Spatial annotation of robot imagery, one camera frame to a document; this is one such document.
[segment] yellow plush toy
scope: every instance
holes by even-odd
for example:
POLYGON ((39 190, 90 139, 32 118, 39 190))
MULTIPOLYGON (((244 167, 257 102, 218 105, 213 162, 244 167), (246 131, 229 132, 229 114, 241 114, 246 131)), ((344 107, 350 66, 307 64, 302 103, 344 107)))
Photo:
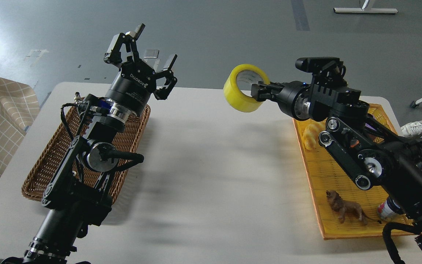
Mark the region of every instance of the yellow plush toy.
POLYGON ((318 134, 323 130, 325 130, 325 120, 307 125, 302 135, 302 142, 306 150, 314 150, 318 146, 318 134))

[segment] packing tape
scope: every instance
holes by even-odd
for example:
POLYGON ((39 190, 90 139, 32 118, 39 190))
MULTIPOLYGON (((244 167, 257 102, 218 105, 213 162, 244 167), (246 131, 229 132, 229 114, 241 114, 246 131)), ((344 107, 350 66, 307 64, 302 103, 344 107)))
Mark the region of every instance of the packing tape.
POLYGON ((254 65, 239 65, 232 70, 224 84, 224 97, 231 107, 246 113, 257 110, 263 102, 257 102, 251 96, 241 92, 237 85, 238 81, 249 84, 258 84, 259 81, 263 81, 269 84, 268 76, 254 65))

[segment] floor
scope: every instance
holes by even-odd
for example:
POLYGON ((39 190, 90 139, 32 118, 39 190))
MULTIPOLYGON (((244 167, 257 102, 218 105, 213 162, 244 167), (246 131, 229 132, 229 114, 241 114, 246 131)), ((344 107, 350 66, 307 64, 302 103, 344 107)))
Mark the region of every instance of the floor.
POLYGON ((60 82, 111 83, 117 70, 102 58, 113 35, 144 23, 140 54, 160 50, 164 62, 176 53, 178 87, 222 89, 242 63, 275 82, 310 82, 295 60, 335 56, 345 62, 350 87, 389 100, 400 125, 421 120, 422 104, 409 104, 422 97, 422 1, 374 3, 397 8, 396 15, 333 12, 358 6, 358 0, 1 0, 0 77, 33 86, 41 103, 60 82))

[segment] can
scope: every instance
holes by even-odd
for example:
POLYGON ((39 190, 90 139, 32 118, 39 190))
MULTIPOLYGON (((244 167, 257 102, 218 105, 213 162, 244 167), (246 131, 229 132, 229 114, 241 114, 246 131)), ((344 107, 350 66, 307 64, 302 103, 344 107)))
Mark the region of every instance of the can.
POLYGON ((387 197, 385 202, 377 207, 377 214, 380 219, 392 222, 392 220, 399 217, 401 214, 404 214, 404 212, 391 197, 387 197))

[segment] lion figurine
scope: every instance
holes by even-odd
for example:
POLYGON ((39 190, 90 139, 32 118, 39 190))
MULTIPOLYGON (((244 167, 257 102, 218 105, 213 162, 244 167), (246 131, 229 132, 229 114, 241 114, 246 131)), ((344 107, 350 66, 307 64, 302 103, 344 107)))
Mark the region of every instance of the lion figurine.
POLYGON ((350 201, 343 200, 342 197, 340 197, 340 195, 338 194, 338 192, 330 190, 330 191, 326 191, 326 195, 327 195, 328 203, 330 204, 330 207, 332 208, 332 210, 340 213, 340 216, 338 217, 338 219, 340 220, 341 224, 345 222, 346 212, 355 213, 358 216, 359 221, 361 221, 364 225, 367 225, 367 219, 376 221, 379 224, 382 223, 380 220, 374 220, 368 217, 365 214, 364 210, 362 210, 360 204, 358 204, 357 202, 350 202, 350 201))

